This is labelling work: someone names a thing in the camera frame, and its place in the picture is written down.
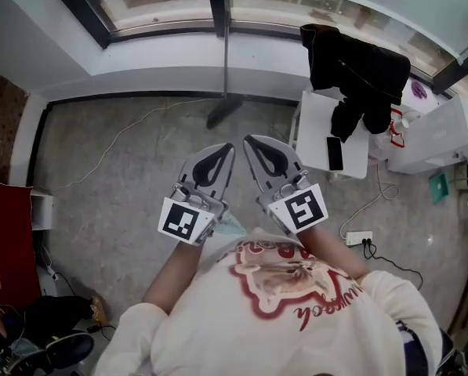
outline black jacket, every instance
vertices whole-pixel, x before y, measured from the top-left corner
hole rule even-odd
[[[304,25],[300,34],[314,89],[337,86],[346,97],[333,112],[332,134],[345,142],[361,117],[372,134],[385,132],[390,105],[401,104],[411,69],[408,58],[325,25]]]

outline white marker plate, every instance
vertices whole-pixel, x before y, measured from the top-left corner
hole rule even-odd
[[[177,240],[196,245],[195,241],[214,217],[214,214],[208,211],[192,208],[189,204],[165,197],[161,218],[158,221],[158,231]]]
[[[269,204],[268,208],[293,234],[328,218],[319,184]]]

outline purple object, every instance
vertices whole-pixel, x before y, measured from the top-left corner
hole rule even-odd
[[[419,99],[427,99],[427,92],[418,81],[412,81],[412,92]]]

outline forearm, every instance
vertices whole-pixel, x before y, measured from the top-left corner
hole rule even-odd
[[[369,273],[363,261],[343,242],[330,236],[318,226],[297,234],[303,247],[316,258],[345,271],[358,280]]]
[[[169,315],[197,272],[202,246],[179,242],[148,288],[143,302],[154,304]]]

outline white table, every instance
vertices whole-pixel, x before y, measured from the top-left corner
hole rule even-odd
[[[289,145],[296,143],[296,153],[306,167],[329,171],[328,145],[326,138],[331,134],[331,117],[337,99],[305,91],[293,116]],[[298,135],[295,141],[296,119],[299,116]],[[363,179],[368,171],[369,133],[362,121],[357,123],[354,133],[342,143],[343,170],[333,172]]]

